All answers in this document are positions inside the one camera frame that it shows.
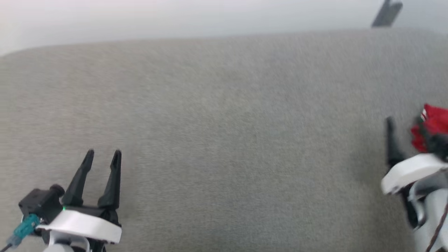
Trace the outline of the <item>grey fabric sofa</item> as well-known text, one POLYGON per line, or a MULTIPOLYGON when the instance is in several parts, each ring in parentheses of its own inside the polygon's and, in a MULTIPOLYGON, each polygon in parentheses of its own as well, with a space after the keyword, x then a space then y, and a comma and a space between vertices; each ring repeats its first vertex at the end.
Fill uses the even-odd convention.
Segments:
POLYGON ((34 188, 95 157, 96 205, 122 151, 123 226, 107 252, 413 252, 385 196, 400 146, 448 107, 448 35, 375 29, 140 40, 0 56, 0 249, 34 188))

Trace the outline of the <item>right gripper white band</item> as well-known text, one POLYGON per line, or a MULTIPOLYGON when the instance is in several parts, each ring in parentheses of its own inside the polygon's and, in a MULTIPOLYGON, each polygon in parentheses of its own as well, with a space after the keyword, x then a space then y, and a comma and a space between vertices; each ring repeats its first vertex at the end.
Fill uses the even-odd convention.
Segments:
POLYGON ((448 134, 431 134, 424 123, 420 133, 427 153, 406 159, 395 136, 392 117, 385 119, 386 163, 390 169, 381 180, 385 195, 396 194, 402 188, 441 170, 448 169, 448 134))

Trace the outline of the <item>red Bulls 23 jersey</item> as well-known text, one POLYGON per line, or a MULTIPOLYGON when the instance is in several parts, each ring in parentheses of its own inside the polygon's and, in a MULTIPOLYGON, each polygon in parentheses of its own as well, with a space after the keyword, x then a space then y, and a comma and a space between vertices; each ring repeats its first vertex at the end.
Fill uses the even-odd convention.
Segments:
POLYGON ((412 145, 420 153, 427 153, 424 136, 420 133, 419 123, 423 123, 430 134, 448 135, 448 109, 425 103, 419 116, 411 127, 412 145))

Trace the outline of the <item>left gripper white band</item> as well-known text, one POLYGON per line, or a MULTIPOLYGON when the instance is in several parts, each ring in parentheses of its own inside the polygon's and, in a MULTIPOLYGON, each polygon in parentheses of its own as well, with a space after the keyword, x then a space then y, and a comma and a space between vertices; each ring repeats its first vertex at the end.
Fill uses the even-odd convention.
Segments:
POLYGON ((62 197, 63 205, 74 207, 63 208, 49 224, 37 226, 38 231, 49 232, 50 244, 59 241, 88 244, 90 240, 103 244, 118 244, 121 240, 122 227, 118 222, 116 211, 120 203, 121 150, 116 150, 112 158, 108 182, 103 195, 98 200, 99 208, 81 207, 84 202, 85 180, 88 172, 91 171, 94 155, 93 149, 88 150, 62 197))

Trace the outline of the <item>dark grey flat object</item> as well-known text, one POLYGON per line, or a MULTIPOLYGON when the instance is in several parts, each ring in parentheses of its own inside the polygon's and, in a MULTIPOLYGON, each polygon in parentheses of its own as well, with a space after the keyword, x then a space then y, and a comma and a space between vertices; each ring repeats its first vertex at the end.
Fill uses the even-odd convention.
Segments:
POLYGON ((397 19, 403 8, 403 3, 400 0, 384 0, 380 7, 374 21, 371 24, 372 28, 386 28, 392 27, 394 21, 397 19))

